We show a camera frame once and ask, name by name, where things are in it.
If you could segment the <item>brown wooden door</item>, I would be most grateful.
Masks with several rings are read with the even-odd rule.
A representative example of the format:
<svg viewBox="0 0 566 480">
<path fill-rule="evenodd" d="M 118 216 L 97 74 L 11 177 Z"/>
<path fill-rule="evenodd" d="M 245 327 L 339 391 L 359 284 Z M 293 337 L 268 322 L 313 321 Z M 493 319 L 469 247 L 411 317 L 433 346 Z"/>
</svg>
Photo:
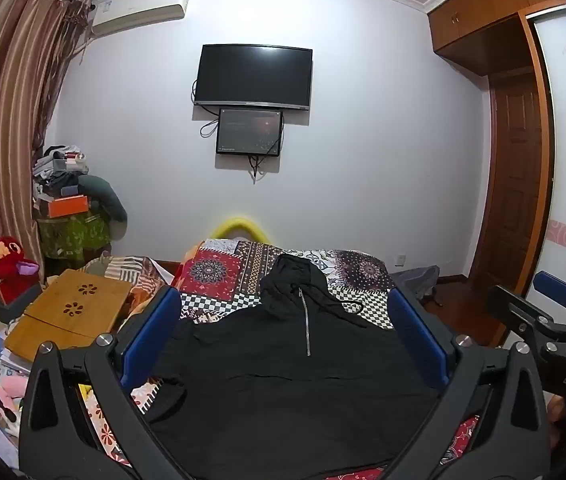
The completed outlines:
<svg viewBox="0 0 566 480">
<path fill-rule="evenodd" d="M 541 165 L 541 122 L 532 73 L 491 84 L 493 136 L 488 208 L 470 274 L 486 295 L 494 285 L 513 290 L 522 274 L 536 218 Z"/>
</svg>

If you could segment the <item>bamboo folding lap table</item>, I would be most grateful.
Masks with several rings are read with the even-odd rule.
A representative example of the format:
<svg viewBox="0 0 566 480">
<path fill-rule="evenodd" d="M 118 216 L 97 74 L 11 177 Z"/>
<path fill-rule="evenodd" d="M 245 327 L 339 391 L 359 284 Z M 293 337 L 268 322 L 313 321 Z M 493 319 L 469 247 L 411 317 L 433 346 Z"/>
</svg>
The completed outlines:
<svg viewBox="0 0 566 480">
<path fill-rule="evenodd" d="M 131 288 L 125 281 L 66 270 L 25 309 L 4 346 L 28 362 L 44 341 L 60 349 L 88 347 L 113 329 Z"/>
</svg>

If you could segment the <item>green patterned storage box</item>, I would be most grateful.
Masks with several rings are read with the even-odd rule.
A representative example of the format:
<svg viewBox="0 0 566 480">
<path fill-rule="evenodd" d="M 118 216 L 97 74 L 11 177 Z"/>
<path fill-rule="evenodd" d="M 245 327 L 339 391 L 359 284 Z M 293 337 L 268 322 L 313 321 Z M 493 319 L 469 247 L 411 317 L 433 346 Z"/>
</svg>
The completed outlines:
<svg viewBox="0 0 566 480">
<path fill-rule="evenodd" d="M 85 252 L 97 252 L 111 243 L 108 218 L 100 212 L 38 218 L 37 224 L 42 255 L 49 259 L 84 262 Z"/>
</svg>

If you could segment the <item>dark green long pillow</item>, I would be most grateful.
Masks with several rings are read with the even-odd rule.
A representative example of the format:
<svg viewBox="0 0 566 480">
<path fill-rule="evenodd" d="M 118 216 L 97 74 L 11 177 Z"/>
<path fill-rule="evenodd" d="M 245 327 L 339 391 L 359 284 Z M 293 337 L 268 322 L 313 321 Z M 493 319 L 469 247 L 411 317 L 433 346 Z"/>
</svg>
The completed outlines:
<svg viewBox="0 0 566 480">
<path fill-rule="evenodd" d="M 128 214 L 112 185 L 92 174 L 81 174 L 78 177 L 78 188 L 82 194 L 97 200 L 110 217 L 112 240 L 122 240 L 127 232 Z"/>
</svg>

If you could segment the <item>orange box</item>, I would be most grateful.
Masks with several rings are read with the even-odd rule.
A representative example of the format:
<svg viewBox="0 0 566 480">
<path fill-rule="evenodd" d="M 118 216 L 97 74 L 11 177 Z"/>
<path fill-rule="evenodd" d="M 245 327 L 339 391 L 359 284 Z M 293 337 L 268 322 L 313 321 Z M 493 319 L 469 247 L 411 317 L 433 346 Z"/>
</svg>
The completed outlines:
<svg viewBox="0 0 566 480">
<path fill-rule="evenodd" d="M 83 214 L 89 211 L 89 200 L 85 195 L 75 195 L 52 200 L 48 205 L 48 217 L 51 219 Z"/>
</svg>

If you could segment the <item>pink plush slipper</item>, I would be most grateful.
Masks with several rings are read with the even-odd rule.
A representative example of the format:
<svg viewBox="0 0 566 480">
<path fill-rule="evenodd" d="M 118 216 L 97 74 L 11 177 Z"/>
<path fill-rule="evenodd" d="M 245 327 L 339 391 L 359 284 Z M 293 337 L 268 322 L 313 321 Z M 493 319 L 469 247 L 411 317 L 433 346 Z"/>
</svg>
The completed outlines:
<svg viewBox="0 0 566 480">
<path fill-rule="evenodd" d="M 17 412 L 24 398 L 28 378 L 22 375 L 6 376 L 0 379 L 0 401 L 4 408 Z"/>
</svg>

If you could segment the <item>red plush toy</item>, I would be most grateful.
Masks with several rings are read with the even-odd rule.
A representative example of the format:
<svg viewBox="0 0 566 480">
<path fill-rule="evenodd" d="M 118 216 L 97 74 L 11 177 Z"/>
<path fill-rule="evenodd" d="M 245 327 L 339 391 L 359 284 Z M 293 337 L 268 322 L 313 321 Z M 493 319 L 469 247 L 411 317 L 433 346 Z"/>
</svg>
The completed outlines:
<svg viewBox="0 0 566 480">
<path fill-rule="evenodd" d="M 39 282 L 39 264 L 14 237 L 0 236 L 0 298 L 10 304 Z"/>
</svg>

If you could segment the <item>wooden overhead cabinet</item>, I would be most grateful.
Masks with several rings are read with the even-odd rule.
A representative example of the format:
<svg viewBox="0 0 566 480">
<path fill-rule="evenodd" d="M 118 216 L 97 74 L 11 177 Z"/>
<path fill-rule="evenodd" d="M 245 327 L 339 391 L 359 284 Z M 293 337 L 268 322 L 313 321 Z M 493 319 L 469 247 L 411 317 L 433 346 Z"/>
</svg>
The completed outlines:
<svg viewBox="0 0 566 480">
<path fill-rule="evenodd" d="M 555 1 L 447 0 L 428 13 L 432 48 L 478 76 L 530 67 L 522 11 L 546 9 Z"/>
</svg>

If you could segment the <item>small black wall monitor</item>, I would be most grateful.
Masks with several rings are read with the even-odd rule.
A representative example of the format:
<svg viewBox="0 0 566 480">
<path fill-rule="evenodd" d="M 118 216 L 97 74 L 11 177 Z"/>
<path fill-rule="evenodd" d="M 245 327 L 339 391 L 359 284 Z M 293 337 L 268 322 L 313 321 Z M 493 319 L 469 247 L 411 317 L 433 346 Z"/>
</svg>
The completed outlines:
<svg viewBox="0 0 566 480">
<path fill-rule="evenodd" d="M 264 108 L 221 108 L 216 153 L 277 157 L 281 151 L 283 113 Z"/>
</svg>

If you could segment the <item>black wall television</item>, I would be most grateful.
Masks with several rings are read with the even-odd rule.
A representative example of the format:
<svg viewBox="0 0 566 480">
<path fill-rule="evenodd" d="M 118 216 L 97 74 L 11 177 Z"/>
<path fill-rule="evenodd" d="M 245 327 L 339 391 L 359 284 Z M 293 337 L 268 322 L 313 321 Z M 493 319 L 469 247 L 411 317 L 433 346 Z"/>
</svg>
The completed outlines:
<svg viewBox="0 0 566 480">
<path fill-rule="evenodd" d="M 205 44 L 194 103 L 309 110 L 312 50 L 262 44 Z"/>
</svg>

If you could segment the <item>white wall air conditioner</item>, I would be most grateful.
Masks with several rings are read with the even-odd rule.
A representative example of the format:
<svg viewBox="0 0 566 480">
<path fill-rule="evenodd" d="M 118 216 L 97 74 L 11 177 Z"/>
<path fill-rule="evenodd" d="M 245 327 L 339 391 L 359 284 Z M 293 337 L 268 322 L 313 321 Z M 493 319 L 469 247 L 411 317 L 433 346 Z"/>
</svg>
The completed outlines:
<svg viewBox="0 0 566 480">
<path fill-rule="evenodd" d="M 91 32 L 104 37 L 131 28 L 181 20 L 189 0 L 104 0 L 96 7 Z"/>
</svg>

